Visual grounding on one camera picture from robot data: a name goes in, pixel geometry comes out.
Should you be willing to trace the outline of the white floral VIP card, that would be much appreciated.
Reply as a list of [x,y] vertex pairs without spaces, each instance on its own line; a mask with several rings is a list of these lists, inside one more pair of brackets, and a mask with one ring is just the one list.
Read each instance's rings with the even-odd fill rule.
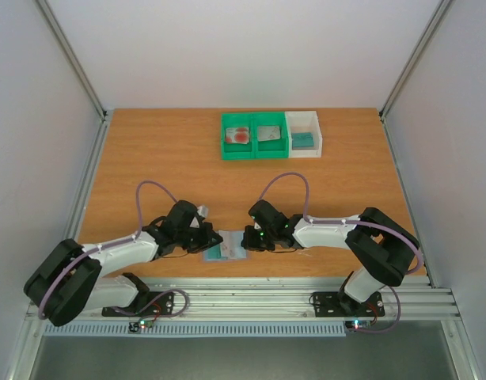
[[223,237],[220,249],[224,260],[244,260],[247,258],[247,251],[241,247],[242,231],[221,230],[218,233]]

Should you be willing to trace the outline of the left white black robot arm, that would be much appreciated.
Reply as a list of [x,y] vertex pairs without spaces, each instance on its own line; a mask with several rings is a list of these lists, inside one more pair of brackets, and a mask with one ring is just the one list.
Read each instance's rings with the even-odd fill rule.
[[82,312],[104,308],[112,316],[168,316],[169,310],[155,305],[159,294],[138,276],[125,272],[111,279],[109,274],[162,259],[176,248],[193,254],[220,245],[223,238],[206,220],[205,210],[179,200],[166,216],[127,237],[89,245],[67,238],[25,282],[24,293],[37,306],[39,318],[57,327]]

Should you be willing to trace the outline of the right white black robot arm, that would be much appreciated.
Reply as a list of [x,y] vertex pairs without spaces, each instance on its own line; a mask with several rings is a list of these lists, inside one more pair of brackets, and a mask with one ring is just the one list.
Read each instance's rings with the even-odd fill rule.
[[375,207],[347,218],[291,217],[260,200],[249,210],[254,223],[246,226],[241,246],[262,252],[279,245],[285,249],[329,247],[351,251],[361,268],[338,290],[334,305],[344,316],[354,316],[383,287],[399,287],[404,277],[422,264],[419,242]]

